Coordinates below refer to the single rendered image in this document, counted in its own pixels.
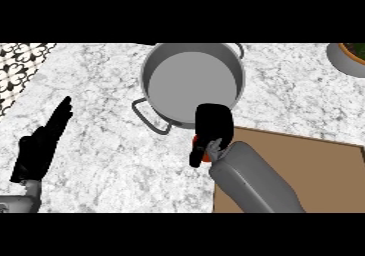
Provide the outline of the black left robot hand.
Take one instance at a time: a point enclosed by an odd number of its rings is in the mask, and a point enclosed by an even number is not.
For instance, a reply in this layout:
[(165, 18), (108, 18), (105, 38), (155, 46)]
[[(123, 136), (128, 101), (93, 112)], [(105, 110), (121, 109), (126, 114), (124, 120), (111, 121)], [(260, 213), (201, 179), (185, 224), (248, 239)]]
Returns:
[(40, 126), (30, 136), (19, 139), (10, 182), (21, 183), (25, 180), (43, 179), (71, 116), (71, 97), (66, 96), (53, 110), (46, 125)]

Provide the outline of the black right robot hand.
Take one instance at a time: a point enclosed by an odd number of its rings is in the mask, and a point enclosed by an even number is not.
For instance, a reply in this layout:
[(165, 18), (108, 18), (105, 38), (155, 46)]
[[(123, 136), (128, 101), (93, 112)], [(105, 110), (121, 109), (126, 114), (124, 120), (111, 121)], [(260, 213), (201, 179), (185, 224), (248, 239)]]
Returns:
[(195, 110), (195, 139), (189, 154), (189, 165), (199, 167), (207, 145), (220, 139), (219, 149), (223, 150), (233, 138), (233, 119), (230, 109), (222, 104), (199, 104)]

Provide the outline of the grey metal pot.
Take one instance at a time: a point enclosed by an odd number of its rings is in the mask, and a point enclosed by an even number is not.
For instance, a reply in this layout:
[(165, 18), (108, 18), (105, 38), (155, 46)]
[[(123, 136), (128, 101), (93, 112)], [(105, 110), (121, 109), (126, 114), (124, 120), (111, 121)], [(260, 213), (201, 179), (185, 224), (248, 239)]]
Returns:
[[(143, 97), (131, 109), (148, 128), (167, 135), (173, 126), (195, 128), (195, 111), (204, 103), (232, 109), (245, 87), (239, 54), (226, 43), (158, 43), (145, 57), (139, 83)], [(146, 102), (167, 128), (159, 130), (146, 120), (136, 105)]]

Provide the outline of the brown flat tray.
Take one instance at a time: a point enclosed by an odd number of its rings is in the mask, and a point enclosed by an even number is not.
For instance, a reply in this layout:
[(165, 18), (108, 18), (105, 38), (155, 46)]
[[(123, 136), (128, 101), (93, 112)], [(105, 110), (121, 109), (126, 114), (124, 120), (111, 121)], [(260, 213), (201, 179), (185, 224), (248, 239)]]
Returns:
[[(238, 127), (245, 142), (294, 189), (304, 212), (365, 212), (365, 148)], [(244, 212), (214, 183), (213, 211)]]

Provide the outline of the black and white patterned mat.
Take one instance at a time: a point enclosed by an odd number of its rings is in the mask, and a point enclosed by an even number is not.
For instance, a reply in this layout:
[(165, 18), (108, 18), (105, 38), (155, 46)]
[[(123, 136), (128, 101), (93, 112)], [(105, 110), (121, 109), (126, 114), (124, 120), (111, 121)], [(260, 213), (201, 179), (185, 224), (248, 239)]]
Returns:
[(0, 43), (0, 121), (55, 46), (55, 43)]

